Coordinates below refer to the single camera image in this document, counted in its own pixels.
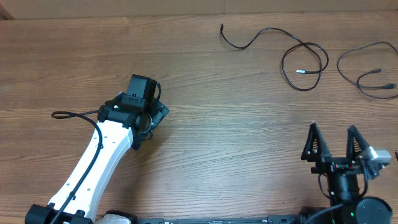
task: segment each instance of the wooden surface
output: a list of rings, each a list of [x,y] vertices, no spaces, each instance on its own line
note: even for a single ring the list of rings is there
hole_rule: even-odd
[[[15,19],[398,9],[397,0],[0,0],[1,5]]]
[[[263,27],[285,29],[322,45],[330,65],[316,89],[293,90],[280,60],[294,39],[271,31],[236,51],[220,38],[221,23],[237,45]],[[313,120],[334,156],[345,155],[351,124],[373,146],[397,149],[398,100],[364,97],[338,74],[336,59],[379,40],[398,46],[398,12],[0,21],[0,30],[0,223],[23,223],[33,203],[45,205],[90,140],[90,124],[50,113],[95,110],[126,91],[132,73],[162,84],[170,113],[152,141],[122,158],[99,215],[261,217],[328,206],[313,164],[300,160]],[[347,57],[341,68],[355,78],[381,67],[363,82],[396,82],[397,59],[378,46]],[[317,75],[294,71],[317,63],[298,49],[285,66],[292,82],[306,87]],[[395,211],[397,169],[394,159],[368,193]]]

